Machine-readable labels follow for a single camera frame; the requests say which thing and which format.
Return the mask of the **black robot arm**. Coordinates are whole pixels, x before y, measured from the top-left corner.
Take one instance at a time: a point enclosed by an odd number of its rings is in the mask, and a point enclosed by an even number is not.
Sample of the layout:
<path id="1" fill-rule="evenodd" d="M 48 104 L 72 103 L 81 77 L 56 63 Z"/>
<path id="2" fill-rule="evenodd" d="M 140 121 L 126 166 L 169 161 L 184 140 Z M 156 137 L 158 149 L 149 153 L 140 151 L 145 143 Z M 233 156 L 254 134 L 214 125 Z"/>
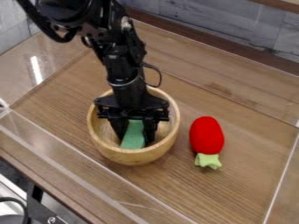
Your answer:
<path id="1" fill-rule="evenodd" d="M 109 121 L 116 136 L 125 136 L 132 120 L 142 122 L 142 137 L 154 140 L 157 124 L 169 120 L 169 102 L 148 92 L 145 43 L 117 0 L 16 0 L 42 33 L 56 42 L 80 37 L 106 69 L 112 94 L 93 103 L 97 116 Z"/>

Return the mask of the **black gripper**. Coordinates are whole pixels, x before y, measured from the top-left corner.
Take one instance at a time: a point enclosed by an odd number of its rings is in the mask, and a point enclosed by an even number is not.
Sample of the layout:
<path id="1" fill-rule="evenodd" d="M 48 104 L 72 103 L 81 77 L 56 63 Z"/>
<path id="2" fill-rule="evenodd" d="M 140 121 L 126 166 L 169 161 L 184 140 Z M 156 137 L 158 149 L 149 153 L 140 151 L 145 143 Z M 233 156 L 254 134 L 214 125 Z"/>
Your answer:
<path id="1" fill-rule="evenodd" d="M 169 121 L 169 102 L 149 94 L 141 77 L 106 81 L 112 94 L 100 96 L 93 101 L 97 117 L 108 119 L 118 139 L 122 139 L 126 133 L 128 119 L 142 120 L 144 141 L 149 144 L 154 140 L 158 122 Z"/>

